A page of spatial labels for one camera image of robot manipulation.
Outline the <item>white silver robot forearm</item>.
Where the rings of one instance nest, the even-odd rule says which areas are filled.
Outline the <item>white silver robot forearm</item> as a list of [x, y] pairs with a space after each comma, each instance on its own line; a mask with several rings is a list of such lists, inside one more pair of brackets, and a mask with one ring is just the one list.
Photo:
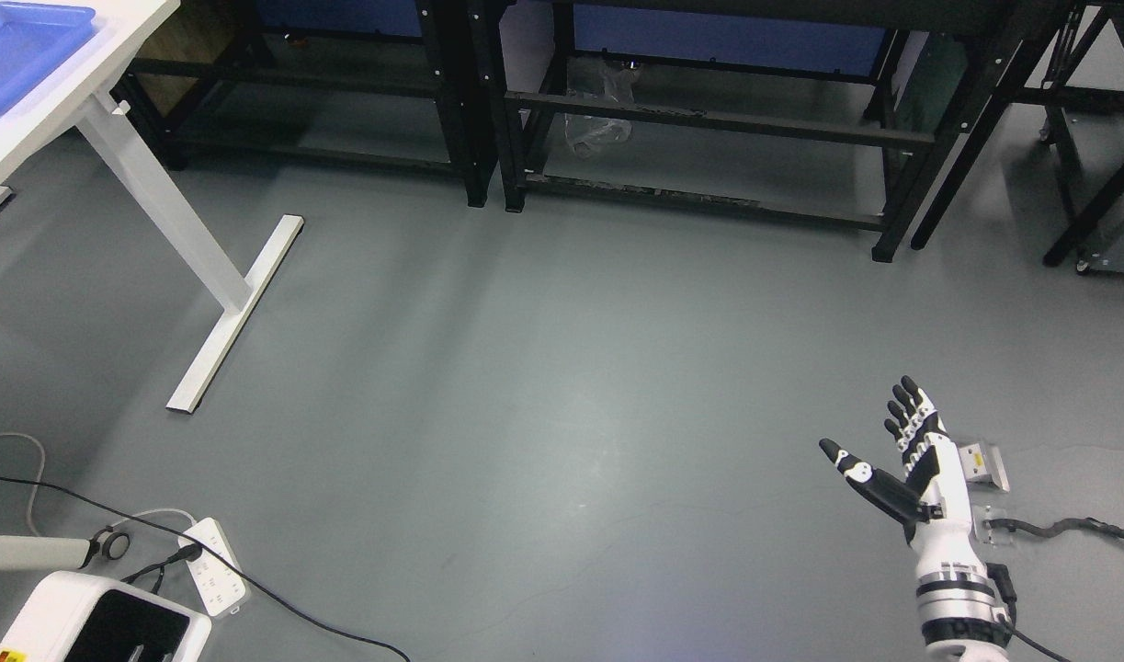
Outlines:
[[917, 611], [928, 661], [1007, 661], [1016, 598], [1005, 568], [968, 537], [914, 538]]

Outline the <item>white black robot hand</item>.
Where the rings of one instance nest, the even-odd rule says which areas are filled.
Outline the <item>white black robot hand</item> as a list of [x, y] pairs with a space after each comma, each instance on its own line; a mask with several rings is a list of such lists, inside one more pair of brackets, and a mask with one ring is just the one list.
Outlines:
[[901, 460], [901, 477], [876, 468], [834, 439], [819, 439], [823, 455], [852, 490], [901, 525], [903, 538], [921, 550], [925, 537], [968, 530], [970, 502], [957, 444], [939, 407], [912, 377], [891, 387], [883, 427]]

